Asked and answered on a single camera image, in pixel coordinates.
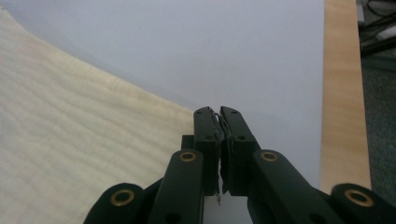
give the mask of light wood surface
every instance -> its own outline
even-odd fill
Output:
[[[326,0],[320,188],[371,187],[355,0]]]

